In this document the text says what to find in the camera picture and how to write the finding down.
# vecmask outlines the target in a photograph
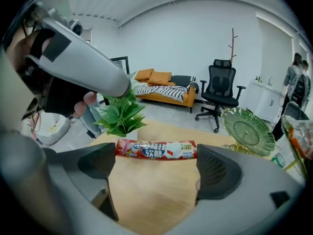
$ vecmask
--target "coat rack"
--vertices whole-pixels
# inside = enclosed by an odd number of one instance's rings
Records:
[[[234,39],[238,36],[235,36],[234,37],[234,28],[231,29],[231,32],[232,32],[232,41],[231,41],[231,46],[228,45],[229,47],[231,47],[231,56],[230,56],[230,62],[233,63],[233,57],[237,56],[237,55],[234,55]]]

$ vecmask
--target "human hand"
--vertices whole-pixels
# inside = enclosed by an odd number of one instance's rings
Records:
[[[8,58],[12,63],[13,67],[17,72],[24,72],[27,68],[25,63],[25,56],[30,54],[30,49],[38,35],[38,31],[32,32],[27,37],[20,40],[11,51],[7,52]],[[48,46],[50,39],[44,41],[42,46],[42,52]],[[97,94],[94,92],[88,92],[84,97],[83,101],[80,101],[74,106],[73,117],[79,118],[86,111],[87,105],[92,105],[97,99]]]

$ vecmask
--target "green glass dish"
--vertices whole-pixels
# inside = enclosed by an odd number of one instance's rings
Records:
[[[227,133],[252,155],[267,157],[275,149],[268,126],[254,114],[239,108],[226,109],[221,115]]]
[[[224,148],[224,149],[228,149],[228,150],[232,150],[232,151],[237,151],[237,152],[240,152],[240,153],[245,153],[245,154],[248,154],[248,150],[240,145],[237,145],[237,144],[222,144],[219,146],[220,148]]]

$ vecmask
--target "black office chair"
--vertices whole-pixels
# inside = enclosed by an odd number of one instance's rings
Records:
[[[209,109],[201,107],[201,111],[208,111],[206,113],[200,113],[196,115],[196,121],[199,120],[199,116],[213,116],[216,121],[217,128],[214,129],[215,133],[218,133],[220,124],[219,118],[221,116],[220,107],[237,107],[239,102],[240,93],[244,86],[237,86],[239,88],[236,99],[233,98],[233,81],[235,78],[236,70],[231,67],[231,62],[228,60],[215,59],[213,65],[209,66],[210,82],[206,91],[204,91],[205,80],[200,80],[202,83],[201,97],[205,100],[215,103],[215,109]]]

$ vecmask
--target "chair armrest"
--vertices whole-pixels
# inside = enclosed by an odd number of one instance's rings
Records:
[[[200,80],[200,82],[202,83],[201,94],[203,94],[204,93],[204,84],[206,83],[206,81]]]
[[[195,88],[191,86],[190,89],[189,89],[188,101],[187,101],[187,105],[186,106],[193,107],[194,101],[195,101],[195,97],[196,97]]]
[[[238,101],[239,97],[240,97],[240,94],[241,94],[241,91],[246,89],[245,86],[237,86],[237,88],[239,88],[239,91],[238,91],[238,94],[237,94],[237,97],[236,97],[236,100]]]

